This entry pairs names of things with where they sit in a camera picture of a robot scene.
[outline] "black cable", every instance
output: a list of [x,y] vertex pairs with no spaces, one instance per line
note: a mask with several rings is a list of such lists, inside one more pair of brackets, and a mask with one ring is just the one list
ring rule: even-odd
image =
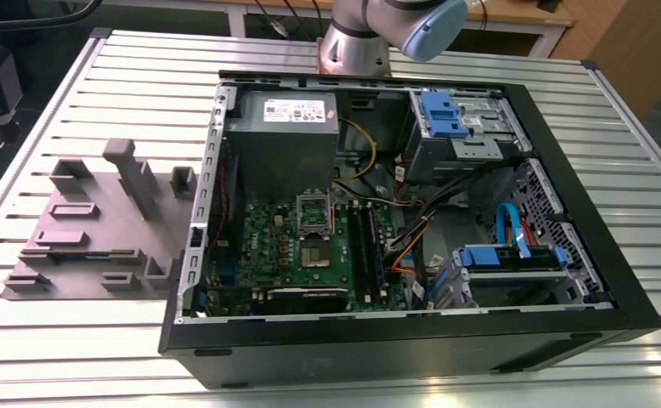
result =
[[[361,172],[361,164],[362,164],[362,159],[358,161],[357,165],[354,165],[354,172],[355,173],[359,173]],[[365,178],[366,174],[362,174],[357,180],[365,185],[365,187],[367,187],[367,190],[370,191],[370,194],[373,195],[374,198],[379,198],[381,200],[383,200],[385,198],[381,197],[381,195],[377,193],[375,191],[375,187],[373,186],[373,184],[367,181],[367,179]]]
[[366,201],[367,201],[367,199],[370,201],[373,200],[373,197],[358,193],[355,190],[353,190],[351,188],[347,187],[347,184],[342,183],[341,181],[335,181],[334,184],[339,185],[339,187],[342,187],[345,190],[347,190],[350,192],[350,194],[353,194],[353,196],[355,196],[357,198],[366,200]]
[[311,37],[309,36],[307,29],[305,28],[305,25],[302,24],[302,20],[299,19],[299,15],[297,14],[297,10],[294,10],[294,7],[289,4],[289,0],[282,0],[285,2],[286,7],[289,8],[289,11],[291,11],[291,15],[297,19],[297,24],[299,24],[299,29],[302,30],[302,34],[305,34],[305,38],[307,41],[311,41]]
[[317,0],[311,0],[311,4],[315,6],[317,26],[319,27],[319,32],[318,32],[317,36],[319,37],[325,33],[325,28],[322,26],[322,13],[319,12],[319,6],[317,5]]
[[269,23],[266,21],[266,16],[265,15],[261,15],[261,14],[247,14],[247,15],[255,16],[262,21],[262,23],[266,26],[266,28],[269,28],[269,31],[277,33],[274,31],[274,27],[271,26],[271,23]]
[[415,215],[413,227],[407,230],[406,233],[395,237],[391,245],[397,245],[405,240],[405,238],[407,238],[407,236],[414,234],[414,231],[417,231],[425,225],[425,223],[429,222],[429,218],[433,216],[433,214],[435,214],[435,207],[450,200],[457,194],[467,190],[471,184],[480,178],[480,176],[483,176],[483,174],[503,167],[516,166],[518,164],[520,164],[522,160],[523,159],[520,157],[512,157],[502,161],[486,162],[471,172],[463,174],[463,176],[447,182],[426,200],[425,204],[421,207],[421,210]]
[[61,17],[49,17],[46,19],[31,19],[31,20],[11,20],[0,21],[0,31],[21,31],[21,30],[38,30],[41,28],[53,28],[59,26],[67,26],[83,20],[98,8],[102,0],[90,0],[90,3],[85,8],[70,15],[63,15]]
[[59,2],[59,11],[63,15],[70,15],[75,12],[75,4],[67,4],[66,2]]
[[486,9],[484,0],[480,0],[480,7],[483,8],[483,14],[480,17],[480,31],[486,31],[486,25],[488,24],[488,10]]
[[[307,21],[307,19],[303,18],[303,17],[302,17],[301,20],[302,20],[302,24],[305,23],[305,21]],[[294,34],[297,34],[297,31],[299,31],[299,28],[298,27],[294,27],[294,30],[291,30],[291,32],[289,33],[289,37],[294,37]]]
[[259,0],[254,0],[254,3],[257,3],[257,6],[259,6],[259,10],[262,11],[263,16],[271,20],[271,17],[269,17],[269,13],[266,12],[266,9],[263,8],[262,4],[259,3]]
[[425,269],[425,255],[422,254],[422,237],[415,242],[415,246],[411,249],[411,254],[414,258],[414,267],[415,267],[415,281],[422,286],[423,296],[421,300],[421,304],[417,304],[414,301],[413,310],[425,310],[429,305],[429,273]]

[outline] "aluminum table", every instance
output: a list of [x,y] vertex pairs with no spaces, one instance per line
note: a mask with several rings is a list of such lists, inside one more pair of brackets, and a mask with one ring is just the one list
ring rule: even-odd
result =
[[[302,42],[113,31],[87,41],[0,182],[0,293],[53,190],[58,158],[93,171],[130,137],[154,172],[199,169],[221,69],[315,72]],[[661,314],[661,150],[603,76],[576,61],[391,55],[395,77],[522,83]],[[85,406],[655,406],[661,331],[531,373],[206,391],[155,352],[163,301],[0,299],[0,403]]]

